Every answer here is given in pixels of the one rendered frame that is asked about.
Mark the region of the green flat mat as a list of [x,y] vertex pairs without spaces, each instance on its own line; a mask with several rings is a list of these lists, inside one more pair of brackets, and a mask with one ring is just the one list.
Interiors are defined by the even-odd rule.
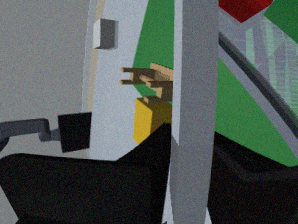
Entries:
[[[150,69],[150,63],[156,63],[174,69],[174,7],[176,7],[176,0],[148,0],[132,68]],[[265,65],[263,65],[265,45],[261,45],[261,52],[258,45],[258,61],[257,45],[254,45],[253,64],[251,64],[253,45],[249,45],[249,53],[247,53],[246,43],[245,47],[246,67],[249,68],[250,56],[250,71],[253,72],[255,53],[253,73],[255,77],[265,77],[266,69],[267,77],[267,61],[274,63],[275,60],[267,59],[265,52]],[[289,144],[282,139],[275,125],[267,119],[266,113],[242,87],[241,81],[226,68],[226,64],[220,57],[218,57],[217,84],[216,131],[214,132],[220,133],[223,137],[229,137],[235,143],[261,156],[285,164],[286,167],[298,165],[298,159],[289,148]]]

